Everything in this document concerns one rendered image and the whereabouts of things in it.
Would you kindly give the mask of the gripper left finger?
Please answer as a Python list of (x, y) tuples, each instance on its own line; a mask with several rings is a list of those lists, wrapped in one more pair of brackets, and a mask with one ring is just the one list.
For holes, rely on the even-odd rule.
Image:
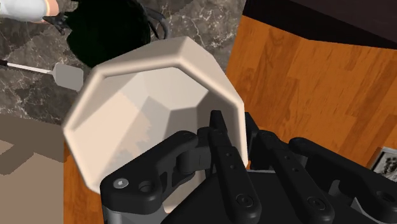
[(196, 133), (180, 130), (106, 176), (100, 183), (102, 205), (111, 211), (152, 214), (196, 171), (216, 173), (226, 214), (233, 224), (257, 224), (261, 203), (232, 146), (220, 110)]

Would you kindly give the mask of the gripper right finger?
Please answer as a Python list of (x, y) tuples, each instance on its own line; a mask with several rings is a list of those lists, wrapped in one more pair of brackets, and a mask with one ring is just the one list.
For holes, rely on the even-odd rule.
[(397, 224), (397, 183), (306, 138), (288, 143), (245, 114), (251, 167), (272, 167), (302, 224)]

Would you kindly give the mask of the cream octagonal bowl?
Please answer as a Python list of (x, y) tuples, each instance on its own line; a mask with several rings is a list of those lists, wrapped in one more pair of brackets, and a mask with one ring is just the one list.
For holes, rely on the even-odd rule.
[(91, 71), (62, 126), (86, 186), (114, 212), (173, 210), (205, 178), (179, 174), (161, 142), (197, 141), (221, 111), (247, 162), (244, 103), (216, 59), (188, 37), (154, 41)]

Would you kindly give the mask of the framed black-and-white picture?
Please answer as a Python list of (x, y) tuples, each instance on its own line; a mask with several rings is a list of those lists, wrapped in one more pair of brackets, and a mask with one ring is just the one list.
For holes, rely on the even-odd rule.
[(397, 149), (377, 148), (369, 163), (369, 169), (397, 183)]

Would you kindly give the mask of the white spatula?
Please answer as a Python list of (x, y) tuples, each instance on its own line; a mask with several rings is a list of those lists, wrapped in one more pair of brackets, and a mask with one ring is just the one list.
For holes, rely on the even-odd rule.
[(56, 63), (52, 70), (14, 64), (6, 60), (0, 60), (0, 65), (41, 74), (50, 74), (53, 76), (53, 79), (58, 86), (75, 90), (77, 92), (79, 92), (83, 86), (83, 70), (78, 67), (62, 64), (60, 62)]

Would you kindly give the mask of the black rounded object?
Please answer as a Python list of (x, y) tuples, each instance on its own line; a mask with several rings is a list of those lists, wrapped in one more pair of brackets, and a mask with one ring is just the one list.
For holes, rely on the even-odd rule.
[(73, 11), (61, 11), (43, 20), (61, 35), (69, 29), (66, 41), (70, 51), (86, 66), (93, 68), (107, 60), (140, 48), (158, 37), (151, 19), (158, 21), (169, 37), (166, 18), (139, 0), (72, 0)]

